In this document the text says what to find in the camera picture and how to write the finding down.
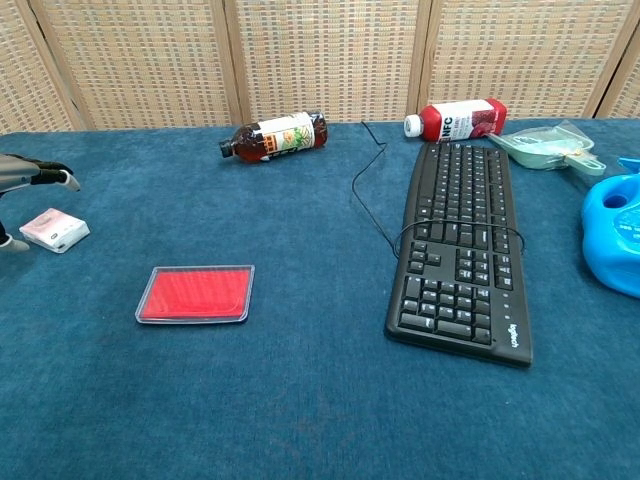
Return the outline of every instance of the black keyboard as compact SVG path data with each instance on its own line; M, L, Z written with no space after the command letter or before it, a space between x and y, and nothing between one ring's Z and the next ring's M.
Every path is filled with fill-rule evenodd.
M424 220L431 221L409 227ZM459 143L425 144L411 177L403 227L409 228L402 235L387 335L531 365L507 153Z

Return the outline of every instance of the wicker panel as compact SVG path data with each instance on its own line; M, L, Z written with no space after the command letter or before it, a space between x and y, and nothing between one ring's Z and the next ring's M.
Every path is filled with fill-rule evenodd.
M640 52L611 109L610 117L640 117Z
M424 103L502 100L511 117L582 116L632 0L447 0Z
M97 129L231 123L214 2L37 1Z
M303 109L334 122L404 118L418 0L238 0L236 9L252 119Z
M73 129L13 1L0 3L0 98L0 133Z

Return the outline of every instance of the plastic bottle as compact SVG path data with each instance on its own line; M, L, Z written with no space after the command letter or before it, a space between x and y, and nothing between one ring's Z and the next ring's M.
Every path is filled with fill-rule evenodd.
M493 98L437 103L426 106L419 115L408 115L404 133L407 137L422 135L428 142L499 135L506 117L507 107Z
M245 162L258 163L305 148L319 148L327 136L327 122L322 113L300 112L244 125L219 145L223 157L237 155Z

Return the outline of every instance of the logitech logo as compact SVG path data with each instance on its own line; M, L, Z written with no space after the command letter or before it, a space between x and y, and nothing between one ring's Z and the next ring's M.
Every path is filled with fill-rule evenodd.
M520 344L518 343L518 331L516 330L517 327L518 326L515 323L512 323L511 325L509 325L509 330L507 330L511 335L511 346L513 348L518 348L518 346L520 346Z

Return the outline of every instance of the blue tablecloth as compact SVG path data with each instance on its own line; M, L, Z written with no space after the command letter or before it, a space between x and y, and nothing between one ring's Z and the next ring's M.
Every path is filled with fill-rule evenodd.
M607 175L640 157L640 120L575 124ZM395 236L421 141L371 128L389 147L358 189ZM256 166L221 158L233 130L0 137L83 186L10 192L7 230L49 207L91 229L63 255L0 256L0 478L640 478L640 302L581 254L597 179L511 164L534 340L522 370L383 335L396 259L351 193L378 151L362 125ZM256 267L245 324L136 322L153 267L218 264Z

